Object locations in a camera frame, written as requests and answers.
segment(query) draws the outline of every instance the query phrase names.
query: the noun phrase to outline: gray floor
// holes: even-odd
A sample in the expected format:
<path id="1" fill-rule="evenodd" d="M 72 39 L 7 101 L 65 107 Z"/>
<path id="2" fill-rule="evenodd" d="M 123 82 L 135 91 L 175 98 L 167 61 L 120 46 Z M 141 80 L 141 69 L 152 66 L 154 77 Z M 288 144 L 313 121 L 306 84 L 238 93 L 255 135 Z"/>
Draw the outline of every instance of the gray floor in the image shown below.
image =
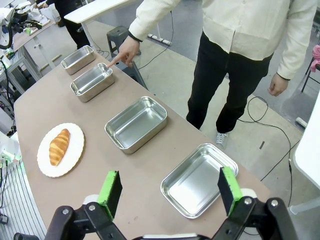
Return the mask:
<path id="1" fill-rule="evenodd" d="M 106 14 L 99 20 L 111 26 L 128 26 L 135 17 L 136 7 L 137 5 L 133 4 L 118 9 Z M 201 33 L 200 2 L 183 0 L 172 13 L 175 29 L 173 45 L 170 47 L 170 50 L 164 52 L 147 67 L 143 68 L 141 70 L 141 75 L 152 93 L 168 104 L 178 114 L 185 117 L 187 113 L 186 102 L 191 91 L 193 80 L 192 72 L 195 67 L 195 58 Z M 193 14 L 194 19 L 189 19 L 190 13 Z M 105 36 L 107 31 L 111 28 L 98 22 L 89 24 L 88 28 L 94 41 L 102 49 L 108 50 Z M 167 16 L 160 24 L 160 30 L 161 34 L 163 33 L 162 37 L 169 40 L 171 39 L 170 16 Z M 76 49 L 76 45 L 70 39 L 65 28 L 52 26 L 46 30 L 44 34 L 40 34 L 38 38 L 52 58 L 60 53 L 62 54 L 62 57 L 66 57 Z M 311 47 L 308 49 L 309 56 L 312 46 L 317 42 L 315 36 L 313 36 L 312 41 Z M 34 44 L 30 42 L 26 45 L 26 48 L 36 63 L 39 66 L 42 66 L 45 64 L 45 61 L 37 49 L 33 48 L 33 45 Z M 155 45 L 151 41 L 143 42 L 141 44 L 142 55 L 135 59 L 136 64 L 138 66 L 143 66 L 163 49 L 162 46 L 158 44 Z M 279 58 L 279 54 L 276 53 L 272 60 L 272 64 L 270 65 L 271 75 L 276 71 L 276 61 L 279 61 Z M 60 60 L 61 58 L 58 59 L 55 64 L 58 65 Z M 301 68 L 297 77 L 290 82 L 289 89 L 285 94 L 282 94 L 281 97 L 275 98 L 268 96 L 267 88 L 271 76 L 266 77 L 255 92 L 256 95 L 265 98 L 269 106 L 274 110 L 268 111 L 263 122 L 277 125 L 284 129 L 288 134 L 292 145 L 301 138 L 302 132 L 281 116 L 284 116 L 289 120 L 294 120 L 296 116 L 303 117 L 305 120 L 310 117 L 319 86 L 312 81 L 309 81 L 305 93 L 299 93 L 302 76 L 304 75 L 308 64 L 309 60 L 306 60 L 305 66 Z M 225 80 L 209 106 L 208 117 L 201 129 L 203 134 L 211 139 L 214 139 L 215 136 L 214 122 L 226 99 L 227 88 L 228 80 Z M 260 116 L 265 107 L 266 106 L 262 101 L 255 100 L 252 102 L 250 111 L 252 111 L 254 116 Z M 246 113 L 242 119 L 248 120 L 248 114 Z M 262 149 L 259 149 L 262 141 L 265 141 L 265 145 Z M 288 141 L 277 129 L 239 122 L 230 135 L 225 152 L 255 174 L 257 178 L 261 179 L 276 162 L 283 157 L 288 149 Z M 293 186 L 291 204 L 300 204 L 318 197 L 320 195 L 319 189 L 308 181 L 306 177 L 295 168 L 293 163 L 292 168 Z M 285 160 L 270 173 L 263 183 L 271 190 L 273 196 L 279 196 L 288 203 L 290 197 L 288 158 L 285 158 Z M 295 228 L 301 239 L 319 239 L 319 216 L 320 208 L 306 211 L 297 216 L 292 216 Z M 254 240 L 259 238 L 244 234 L 241 239 Z"/>
<path id="2" fill-rule="evenodd" d="M 97 20 L 112 26 L 130 26 L 135 19 L 136 8 L 142 1 L 138 1 L 124 8 L 117 9 L 113 12 L 105 14 Z M 170 49 L 179 53 L 193 61 L 196 61 L 200 36 L 202 33 L 202 8 L 201 0 L 182 0 L 178 6 L 172 11 L 174 36 Z M 167 15 L 159 24 L 161 37 L 167 40 L 172 38 L 172 22 L 170 15 Z M 306 59 L 296 74 L 295 78 L 290 81 L 288 89 L 278 97 L 269 95 L 267 89 L 270 86 L 272 76 L 277 72 L 279 62 L 281 60 L 281 52 L 284 49 L 284 41 L 274 53 L 269 67 L 269 74 L 260 82 L 254 92 L 255 96 L 264 98 L 269 106 L 284 118 L 293 124 L 297 117 L 301 117 L 308 121 L 315 99 L 318 95 L 320 84 L 310 80 L 304 93 L 301 93 L 302 81 L 304 73 L 312 58 L 312 48 L 318 43 L 318 39 L 314 33 L 310 38 L 310 46 L 306 53 Z M 320 74 L 312 74 L 320 79 Z"/>

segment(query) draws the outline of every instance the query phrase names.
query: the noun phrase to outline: sleeve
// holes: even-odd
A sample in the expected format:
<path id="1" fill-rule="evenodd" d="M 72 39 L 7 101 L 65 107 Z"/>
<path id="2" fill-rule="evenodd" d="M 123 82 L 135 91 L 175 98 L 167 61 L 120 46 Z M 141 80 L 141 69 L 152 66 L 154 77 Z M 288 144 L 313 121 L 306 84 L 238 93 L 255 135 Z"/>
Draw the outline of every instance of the sleeve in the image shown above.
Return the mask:
<path id="1" fill-rule="evenodd" d="M 136 10 L 136 19 L 130 25 L 130 33 L 143 41 L 156 24 L 181 0 L 144 0 Z"/>
<path id="2" fill-rule="evenodd" d="M 293 0 L 287 23 L 286 46 L 277 73 L 292 79 L 302 66 L 309 46 L 317 0 Z"/>
<path id="3" fill-rule="evenodd" d="M 54 4 L 56 2 L 56 0 L 46 0 L 46 4 L 50 5 L 50 4 Z"/>

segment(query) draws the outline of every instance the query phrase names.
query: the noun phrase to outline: white desk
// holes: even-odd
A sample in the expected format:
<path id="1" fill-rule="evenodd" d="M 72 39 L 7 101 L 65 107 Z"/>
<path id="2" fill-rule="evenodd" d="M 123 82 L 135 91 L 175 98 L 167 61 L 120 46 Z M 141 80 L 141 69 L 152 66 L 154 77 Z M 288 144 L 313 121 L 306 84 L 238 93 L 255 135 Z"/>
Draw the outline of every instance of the white desk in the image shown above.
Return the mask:
<path id="1" fill-rule="evenodd" d="M 314 185 L 320 189 L 320 94 L 315 102 L 310 120 L 294 154 L 294 164 Z M 291 206 L 293 214 L 320 206 L 320 197 L 309 202 Z"/>
<path id="2" fill-rule="evenodd" d="M 90 45 L 95 49 L 95 44 L 90 36 L 90 33 L 87 28 L 87 24 L 90 21 L 93 21 L 99 16 L 105 14 L 107 11 L 117 9 L 137 1 L 138 0 L 95 0 L 93 2 L 90 2 L 89 4 L 86 4 L 78 8 L 77 10 L 74 10 L 73 12 L 70 12 L 69 14 L 64 16 L 64 18 L 76 24 L 81 24 L 83 27 L 84 33 L 90 42 Z M 170 46 L 171 41 L 162 39 L 160 37 L 160 30 L 158 25 L 157 25 L 157 32 L 158 32 L 158 36 L 149 34 L 148 37 Z"/>

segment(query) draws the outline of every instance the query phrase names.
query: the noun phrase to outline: white plate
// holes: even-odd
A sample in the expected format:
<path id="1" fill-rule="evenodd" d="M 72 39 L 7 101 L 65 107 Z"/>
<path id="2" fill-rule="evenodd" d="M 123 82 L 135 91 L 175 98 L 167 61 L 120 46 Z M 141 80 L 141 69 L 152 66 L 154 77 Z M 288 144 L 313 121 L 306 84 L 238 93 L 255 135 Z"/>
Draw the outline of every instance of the white plate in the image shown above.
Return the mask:
<path id="1" fill-rule="evenodd" d="M 68 129 L 70 140 L 63 159 L 58 166 L 52 166 L 49 158 L 51 141 L 63 130 Z M 62 123 L 51 129 L 40 143 L 37 161 L 41 172 L 51 178 L 60 177 L 69 172 L 78 162 L 84 149 L 85 136 L 81 128 L 74 123 Z"/>

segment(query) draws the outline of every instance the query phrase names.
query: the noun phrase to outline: aluminum tray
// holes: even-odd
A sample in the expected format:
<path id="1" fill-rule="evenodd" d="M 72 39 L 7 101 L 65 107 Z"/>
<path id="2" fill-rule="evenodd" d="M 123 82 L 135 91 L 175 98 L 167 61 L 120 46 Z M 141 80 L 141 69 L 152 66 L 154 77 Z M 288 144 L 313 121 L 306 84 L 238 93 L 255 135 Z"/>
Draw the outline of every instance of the aluminum tray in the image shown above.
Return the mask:
<path id="1" fill-rule="evenodd" d="M 76 78 L 70 85 L 81 102 L 88 102 L 115 82 L 112 69 L 99 63 Z"/>
<path id="2" fill-rule="evenodd" d="M 199 217 L 220 196 L 220 167 L 238 174 L 238 165 L 210 143 L 198 146 L 161 183 L 165 198 L 185 217 Z"/>
<path id="3" fill-rule="evenodd" d="M 167 115 L 163 106 L 143 96 L 108 121 L 104 129 L 119 149 L 132 154 L 166 126 Z"/>
<path id="4" fill-rule="evenodd" d="M 61 66 L 72 75 L 96 59 L 94 50 L 85 45 L 62 60 Z"/>

